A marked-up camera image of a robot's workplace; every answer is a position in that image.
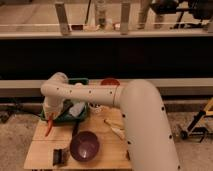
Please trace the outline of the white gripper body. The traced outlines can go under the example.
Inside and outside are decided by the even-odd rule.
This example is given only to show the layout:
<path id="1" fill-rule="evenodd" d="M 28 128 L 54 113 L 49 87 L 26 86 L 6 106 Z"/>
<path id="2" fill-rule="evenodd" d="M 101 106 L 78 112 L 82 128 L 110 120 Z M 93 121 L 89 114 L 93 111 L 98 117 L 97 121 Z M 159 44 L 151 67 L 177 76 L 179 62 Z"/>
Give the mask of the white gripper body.
<path id="1" fill-rule="evenodd" d="M 46 119 L 52 118 L 55 120 L 61 113 L 61 106 L 50 106 L 44 103 L 43 110 Z"/>

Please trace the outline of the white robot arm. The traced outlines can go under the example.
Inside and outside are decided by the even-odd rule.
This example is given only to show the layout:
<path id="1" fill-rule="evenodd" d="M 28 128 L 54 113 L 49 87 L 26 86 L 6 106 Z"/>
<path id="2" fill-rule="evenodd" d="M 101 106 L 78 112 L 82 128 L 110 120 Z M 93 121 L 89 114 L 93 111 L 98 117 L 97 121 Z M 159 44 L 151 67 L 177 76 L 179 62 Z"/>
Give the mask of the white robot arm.
<path id="1" fill-rule="evenodd" d="M 118 108 L 133 171 L 182 171 L 164 103 L 151 82 L 71 85 L 65 74 L 57 72 L 43 82 L 40 91 L 48 117 L 58 117 L 66 99 Z"/>

